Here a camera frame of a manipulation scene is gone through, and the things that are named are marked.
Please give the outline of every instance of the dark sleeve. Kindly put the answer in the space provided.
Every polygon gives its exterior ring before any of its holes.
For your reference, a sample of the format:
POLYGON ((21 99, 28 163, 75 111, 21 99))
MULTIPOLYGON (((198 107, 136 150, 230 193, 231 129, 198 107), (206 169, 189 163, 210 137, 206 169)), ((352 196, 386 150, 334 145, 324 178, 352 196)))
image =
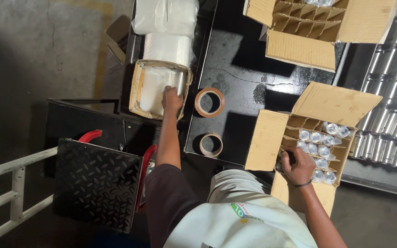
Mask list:
POLYGON ((145 178, 146 214, 152 248, 162 248, 180 220, 199 199, 176 166, 157 166, 145 178))

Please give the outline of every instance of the diamond plate metal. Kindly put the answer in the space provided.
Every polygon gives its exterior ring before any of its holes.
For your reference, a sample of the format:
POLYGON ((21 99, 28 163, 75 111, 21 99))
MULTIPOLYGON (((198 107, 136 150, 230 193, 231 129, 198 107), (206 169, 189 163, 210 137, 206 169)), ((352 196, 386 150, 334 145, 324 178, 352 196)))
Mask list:
POLYGON ((129 233, 142 157, 60 139, 53 211, 129 233))

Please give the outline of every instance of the stack of cans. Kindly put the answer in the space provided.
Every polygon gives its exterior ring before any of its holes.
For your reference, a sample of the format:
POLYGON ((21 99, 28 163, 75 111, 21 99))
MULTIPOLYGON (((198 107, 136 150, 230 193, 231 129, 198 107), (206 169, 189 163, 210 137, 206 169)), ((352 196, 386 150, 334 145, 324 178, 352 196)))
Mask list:
POLYGON ((351 157, 397 167, 397 17, 386 42, 376 47, 361 91, 383 99, 356 126, 351 157))

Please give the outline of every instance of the concrete floor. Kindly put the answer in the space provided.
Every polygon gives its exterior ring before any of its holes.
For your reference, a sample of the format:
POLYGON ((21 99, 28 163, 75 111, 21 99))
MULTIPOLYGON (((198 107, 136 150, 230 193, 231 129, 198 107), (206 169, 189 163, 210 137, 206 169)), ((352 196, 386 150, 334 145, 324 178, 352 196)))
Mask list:
MULTIPOLYGON (((117 98, 122 66, 102 33, 131 0, 0 0, 0 163, 42 150, 46 98, 117 98)), ((187 158, 184 172, 205 199, 212 165, 187 158)), ((26 170, 24 209, 52 194, 40 163, 26 170)), ((11 188, 0 176, 0 194, 11 188)), ((0 207, 0 225, 9 206, 0 207)), ((397 196, 342 184, 332 220, 350 247, 397 247, 397 196)), ((133 236, 147 241, 144 216, 133 236)), ((100 230, 48 207, 0 239, 0 247, 87 247, 100 230)))

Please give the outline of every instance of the water stain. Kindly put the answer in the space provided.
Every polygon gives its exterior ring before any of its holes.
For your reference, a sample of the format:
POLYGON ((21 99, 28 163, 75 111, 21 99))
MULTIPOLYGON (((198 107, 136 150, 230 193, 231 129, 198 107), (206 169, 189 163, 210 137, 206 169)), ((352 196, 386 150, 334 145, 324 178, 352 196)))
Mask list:
POLYGON ((264 75, 261 77, 261 82, 267 82, 267 74, 264 74, 264 75))
POLYGON ((226 82, 224 75, 221 73, 217 74, 217 82, 213 82, 211 87, 216 88, 223 95, 227 95, 231 91, 231 88, 229 87, 229 83, 226 82))
POLYGON ((258 84, 254 90, 254 101, 256 104, 264 105, 266 97, 266 85, 258 84))

